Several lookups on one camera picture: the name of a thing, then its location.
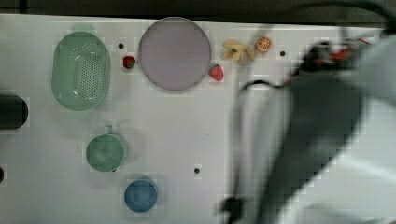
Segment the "red object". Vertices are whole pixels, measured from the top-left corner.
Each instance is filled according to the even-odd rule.
[[[125,68],[131,69],[134,67],[134,64],[136,63],[136,59],[132,56],[125,56],[123,58],[123,66]]]
[[[337,53],[331,54],[330,58],[333,60],[344,60],[349,56],[350,49],[341,49]]]
[[[219,64],[213,65],[209,70],[209,75],[213,77],[216,81],[222,81],[224,78],[224,73]]]

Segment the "plastic dish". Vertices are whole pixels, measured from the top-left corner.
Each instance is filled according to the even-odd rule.
[[[88,164],[99,172],[116,170],[125,158],[125,145],[112,134],[111,126],[106,126],[106,134],[91,140],[87,147]]]
[[[109,71],[110,58],[102,41],[87,32],[74,32],[56,47],[52,93],[67,109],[91,109],[106,96]]]
[[[134,181],[125,190],[124,200],[126,205],[136,213],[149,211],[157,202],[158,191],[154,182],[141,178]]]
[[[197,24],[170,17],[147,29],[140,40],[138,57],[152,83],[169,91],[182,91],[196,85],[206,74],[211,49]]]

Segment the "round plate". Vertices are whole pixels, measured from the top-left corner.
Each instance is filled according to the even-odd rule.
[[[110,172],[122,164],[124,155],[121,141],[111,134],[104,134],[93,138],[88,144],[86,156],[93,169]]]
[[[194,86],[210,65],[210,43],[204,31],[183,18],[155,22],[140,40],[139,62],[151,82],[170,91]]]
[[[126,205],[136,213],[150,210],[157,202],[158,192],[154,183],[147,179],[138,179],[125,190]]]

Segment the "green colander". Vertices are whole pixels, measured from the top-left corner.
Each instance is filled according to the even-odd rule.
[[[88,32],[74,32],[56,47],[52,93],[70,110],[91,109],[106,96],[109,72],[110,57],[102,41]]]

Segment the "toy fruit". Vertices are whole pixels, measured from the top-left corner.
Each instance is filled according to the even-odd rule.
[[[132,67],[134,67],[136,59],[132,56],[125,56],[122,63],[125,68],[131,69]]]
[[[257,50],[260,53],[265,53],[268,51],[268,49],[271,48],[271,46],[272,46],[271,39],[266,36],[263,36],[257,40],[255,50]]]
[[[223,47],[227,49],[227,51],[222,55],[222,59],[229,59],[233,58],[233,60],[241,65],[245,65],[247,63],[246,60],[241,60],[245,59],[244,55],[242,55],[244,52],[247,53],[249,59],[251,61],[254,61],[254,51],[244,45],[243,43],[234,40],[234,39],[229,39],[224,41]]]
[[[217,63],[210,68],[209,75],[216,81],[222,81],[224,78],[224,73],[221,69],[221,66]]]

